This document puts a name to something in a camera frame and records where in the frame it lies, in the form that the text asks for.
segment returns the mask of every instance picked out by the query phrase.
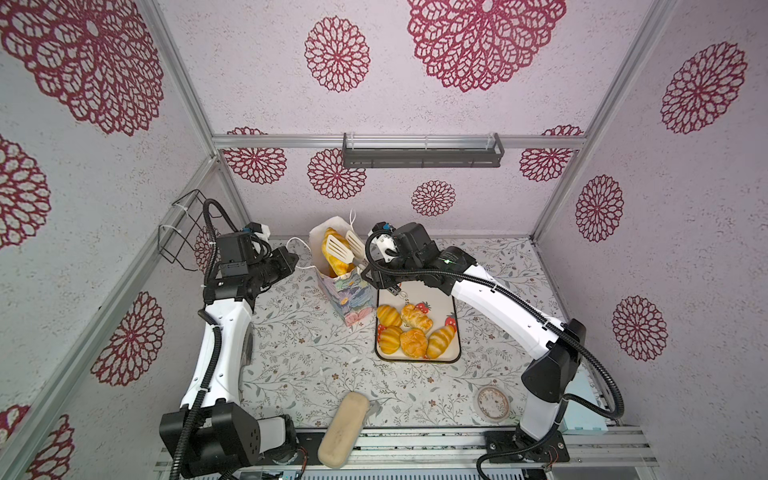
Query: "black wire rack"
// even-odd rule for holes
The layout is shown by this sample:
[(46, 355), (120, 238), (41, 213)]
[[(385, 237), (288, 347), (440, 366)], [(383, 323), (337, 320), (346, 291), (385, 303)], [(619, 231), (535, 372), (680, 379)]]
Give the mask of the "black wire rack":
[[(174, 201), (171, 206), (184, 210), (184, 215), (182, 215), (173, 225), (164, 224), (157, 226), (157, 252), (171, 265), (178, 263), (181, 268), (189, 272), (197, 272), (198, 270), (202, 270), (204, 266), (200, 266), (199, 264), (196, 265), (195, 268), (185, 266), (180, 258), (181, 256), (188, 256), (188, 254), (183, 253), (184, 248), (189, 247), (192, 258), (197, 258), (198, 250), (204, 247), (204, 245), (200, 245), (199, 243), (204, 242), (210, 246), (211, 242), (211, 239), (208, 238), (205, 224), (200, 221), (203, 216), (203, 202), (205, 200), (207, 200), (207, 198), (200, 190), (192, 190), (189, 193), (182, 195)], [(191, 213), (198, 208), (200, 209), (199, 213)], [(210, 217), (221, 218), (222, 216), (221, 214), (211, 214)], [(165, 233), (168, 230), (170, 230), (170, 235), (166, 236)], [(194, 238), (196, 245), (193, 245), (189, 240), (193, 233), (195, 234)], [(176, 242), (179, 243), (178, 248), (173, 246)], [(204, 257), (207, 261), (208, 254), (210, 254), (210, 247), (206, 248), (205, 254), (200, 256)]]

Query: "beige oblong case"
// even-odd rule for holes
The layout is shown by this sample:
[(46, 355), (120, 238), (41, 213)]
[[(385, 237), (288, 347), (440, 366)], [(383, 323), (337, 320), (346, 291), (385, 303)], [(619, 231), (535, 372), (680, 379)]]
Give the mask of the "beige oblong case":
[(342, 468), (355, 447), (370, 402), (358, 392), (349, 392), (341, 401), (331, 425), (317, 449), (317, 458), (328, 468)]

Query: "tray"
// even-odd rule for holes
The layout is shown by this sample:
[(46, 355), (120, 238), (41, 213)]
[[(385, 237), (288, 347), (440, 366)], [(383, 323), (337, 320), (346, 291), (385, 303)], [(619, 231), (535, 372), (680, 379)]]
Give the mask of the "tray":
[[(426, 303), (429, 306), (427, 316), (432, 319), (432, 328), (425, 332), (427, 339), (432, 332), (445, 326), (445, 319), (449, 316), (456, 319), (456, 303), (452, 296), (445, 295), (442, 291), (426, 286), (422, 282), (403, 282), (400, 284), (400, 288), (408, 296), (408, 302), (402, 296), (394, 296), (388, 290), (379, 290), (379, 298), (376, 303), (376, 308), (379, 305), (392, 305), (397, 311), (402, 310), (406, 303), (412, 303), (417, 305), (419, 303)], [(406, 324), (402, 324), (403, 332), (410, 330)], [(376, 341), (376, 337), (379, 331), (379, 317), (376, 317), (376, 325), (373, 329), (373, 351), (376, 355), (388, 362), (421, 362), (421, 363), (454, 363), (459, 357), (462, 356), (462, 343), (459, 339), (458, 319), (456, 319), (456, 334), (451, 340), (448, 348), (442, 353), (441, 356), (436, 359), (412, 359), (406, 356), (405, 353), (399, 349), (391, 355), (387, 355), (379, 348), (379, 342)]]

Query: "red strawberry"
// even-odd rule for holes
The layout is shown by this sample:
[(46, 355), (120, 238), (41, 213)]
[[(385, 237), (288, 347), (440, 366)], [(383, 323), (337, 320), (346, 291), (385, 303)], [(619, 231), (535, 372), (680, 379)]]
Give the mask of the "red strawberry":
[(448, 318), (445, 319), (445, 324), (447, 326), (450, 326), (454, 332), (458, 331), (458, 327), (456, 326), (456, 319), (453, 318), (452, 316), (449, 316)]

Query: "croissant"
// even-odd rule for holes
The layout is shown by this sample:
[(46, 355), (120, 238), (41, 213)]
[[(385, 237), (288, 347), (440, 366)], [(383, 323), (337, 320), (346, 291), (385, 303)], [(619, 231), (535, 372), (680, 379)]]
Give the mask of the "croissant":
[(397, 312), (397, 309), (392, 305), (380, 305), (376, 309), (376, 316), (379, 317), (379, 325), (384, 326), (401, 326), (402, 318)]
[(441, 356), (451, 344), (455, 332), (453, 328), (446, 325), (435, 330), (432, 335), (429, 336), (429, 346), (427, 346), (427, 356), (430, 359), (436, 359)]
[(407, 326), (421, 329), (424, 332), (432, 328), (432, 320), (410, 303), (402, 308), (400, 316)]
[(400, 334), (400, 346), (402, 347), (402, 352), (407, 356), (412, 359), (420, 359), (427, 353), (427, 337), (419, 329), (410, 329)]
[(330, 275), (331, 277), (335, 278), (339, 275), (343, 275), (344, 273), (351, 272), (355, 268), (354, 263), (344, 263), (343, 261), (339, 260), (338, 258), (334, 257), (330, 253), (328, 253), (326, 249), (326, 243), (328, 242), (328, 237), (333, 235), (337, 239), (339, 239), (339, 242), (343, 243), (345, 247), (349, 248), (349, 242), (346, 241), (346, 238), (342, 237), (341, 234), (337, 231), (335, 231), (333, 228), (329, 228), (326, 230), (326, 234), (323, 237), (323, 245), (320, 247), (320, 249), (323, 251), (323, 256), (328, 260), (328, 263), (330, 263), (331, 270), (333, 275)]
[(402, 330), (398, 326), (388, 326), (379, 334), (379, 348), (383, 353), (392, 355), (400, 348), (400, 334)]

